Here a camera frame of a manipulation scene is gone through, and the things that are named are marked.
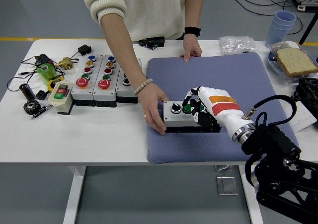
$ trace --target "gray mat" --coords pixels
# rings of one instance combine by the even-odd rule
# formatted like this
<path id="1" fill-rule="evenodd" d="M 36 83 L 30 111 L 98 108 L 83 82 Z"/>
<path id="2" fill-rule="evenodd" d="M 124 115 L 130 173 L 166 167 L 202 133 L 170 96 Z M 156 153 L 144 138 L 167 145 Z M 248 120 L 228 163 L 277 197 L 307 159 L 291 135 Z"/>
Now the gray mat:
<path id="1" fill-rule="evenodd" d="M 246 113 L 259 101 L 275 95 L 263 63 L 257 53 L 217 57 L 156 58 L 148 62 L 147 77 L 166 93 L 170 100 L 183 100 L 194 87 L 208 86 L 226 90 Z M 252 119 L 266 111 L 267 123 L 286 119 L 279 100 L 270 101 L 257 110 Z M 289 124 L 279 128 L 298 145 Z M 225 127 L 219 133 L 168 133 L 160 135 L 147 127 L 148 160 L 152 164 L 169 162 L 246 161 L 239 145 L 228 137 Z"/>

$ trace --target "white table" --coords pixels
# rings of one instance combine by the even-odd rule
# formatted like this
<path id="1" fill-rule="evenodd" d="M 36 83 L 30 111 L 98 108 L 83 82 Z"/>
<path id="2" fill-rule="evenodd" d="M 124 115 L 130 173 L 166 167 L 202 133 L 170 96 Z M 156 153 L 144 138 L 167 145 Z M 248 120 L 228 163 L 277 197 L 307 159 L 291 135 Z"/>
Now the white table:
<path id="1" fill-rule="evenodd" d="M 219 41 L 199 41 L 202 56 L 219 56 L 222 54 Z M 46 54 L 55 62 L 63 57 L 70 57 L 78 47 L 87 44 L 92 47 L 94 55 L 111 55 L 103 39 L 85 40 L 37 40 L 28 51 L 25 59 Z M 257 53 L 265 67 L 268 68 L 269 49 L 264 41 L 257 41 Z M 154 51 L 134 45 L 138 58 L 142 60 L 144 73 L 149 59 L 158 57 L 179 57 L 183 54 L 182 41 L 166 41 L 164 48 Z M 78 68 L 67 71 L 66 80 L 75 81 Z M 32 71 L 30 65 L 21 64 L 18 73 Z M 267 70 L 271 83 L 277 94 L 292 95 L 295 87 L 287 85 L 271 69 Z M 14 79 L 10 89 L 18 89 L 26 82 Z M 29 82 L 34 93 L 47 90 L 39 76 L 35 75 Z M 25 97 L 20 91 L 5 93 L 0 102 L 2 120 L 0 136 L 0 164 L 37 164 L 65 165 L 74 173 L 69 203 L 64 223 L 74 223 L 80 198 L 81 185 L 85 167 L 89 165 L 150 165 L 147 160 L 147 134 L 143 111 L 140 104 L 121 104 L 116 108 L 77 107 L 74 106 L 69 116 L 58 115 L 55 109 L 47 111 L 35 120 L 23 111 Z M 297 132 L 301 159 L 318 162 L 318 127 L 312 125 Z M 205 165 L 244 165 L 244 162 L 209 162 Z M 249 210 L 255 220 L 260 218 L 259 209 L 252 210 L 258 204 L 254 196 L 246 197 Z"/>

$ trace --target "table leg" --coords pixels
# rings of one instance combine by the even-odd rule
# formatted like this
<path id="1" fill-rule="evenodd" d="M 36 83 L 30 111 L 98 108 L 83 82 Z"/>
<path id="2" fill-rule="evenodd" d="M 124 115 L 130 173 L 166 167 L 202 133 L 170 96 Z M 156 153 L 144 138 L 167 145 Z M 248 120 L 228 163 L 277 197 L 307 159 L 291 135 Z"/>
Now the table leg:
<path id="1" fill-rule="evenodd" d="M 252 224 L 263 224 L 262 214 L 256 199 L 255 188 L 250 185 L 245 176 L 245 166 L 239 165 L 239 172 L 243 183 L 250 221 Z"/>
<path id="2" fill-rule="evenodd" d="M 74 224 L 80 202 L 80 193 L 84 181 L 86 166 L 68 166 L 74 174 L 68 205 L 63 224 Z"/>
<path id="3" fill-rule="evenodd" d="M 304 43 L 304 41 L 306 40 L 306 38 L 309 35 L 310 31 L 312 30 L 313 26 L 315 25 L 317 19 L 318 19 L 318 10 L 315 13 L 315 15 L 314 15 L 313 19 L 311 20 L 311 22 L 309 23 L 306 31 L 304 32 L 304 35 L 300 39 L 299 44 L 303 44 Z"/>

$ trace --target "blue plastic cup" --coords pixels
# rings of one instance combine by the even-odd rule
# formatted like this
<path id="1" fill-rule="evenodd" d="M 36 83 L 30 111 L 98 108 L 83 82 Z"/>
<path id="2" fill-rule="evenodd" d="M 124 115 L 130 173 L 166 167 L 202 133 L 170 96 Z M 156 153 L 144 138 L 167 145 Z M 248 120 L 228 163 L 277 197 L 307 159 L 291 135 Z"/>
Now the blue plastic cup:
<path id="1" fill-rule="evenodd" d="M 273 25 L 273 23 L 272 23 L 270 25 L 270 28 L 269 28 L 269 31 L 268 31 L 268 35 L 267 35 L 267 39 L 266 39 L 266 42 L 265 42 L 265 46 L 267 48 L 270 48 L 270 46 L 272 46 L 273 44 L 285 41 L 289 31 L 290 31 L 290 29 L 276 28 Z"/>
<path id="2" fill-rule="evenodd" d="M 279 24 L 277 23 L 275 20 L 272 21 L 272 25 L 275 27 L 275 28 L 278 28 L 278 29 L 282 29 L 282 30 L 286 30 L 286 29 L 291 29 L 294 25 L 294 23 L 292 23 L 291 25 L 283 25 L 283 24 Z"/>
<path id="3" fill-rule="evenodd" d="M 281 25 L 293 25 L 296 19 L 293 13 L 286 10 L 279 10 L 275 13 L 273 20 Z"/>

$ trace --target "white sweater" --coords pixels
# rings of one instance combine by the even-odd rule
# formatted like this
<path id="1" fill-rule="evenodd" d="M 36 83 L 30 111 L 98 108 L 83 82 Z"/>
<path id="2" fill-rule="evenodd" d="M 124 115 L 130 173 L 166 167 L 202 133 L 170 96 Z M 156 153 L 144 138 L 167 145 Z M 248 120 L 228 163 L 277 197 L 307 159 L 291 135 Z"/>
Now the white sweater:
<path id="1" fill-rule="evenodd" d="M 185 27 L 185 0 L 84 0 L 96 22 L 110 13 L 123 17 L 132 41 L 179 38 Z"/>

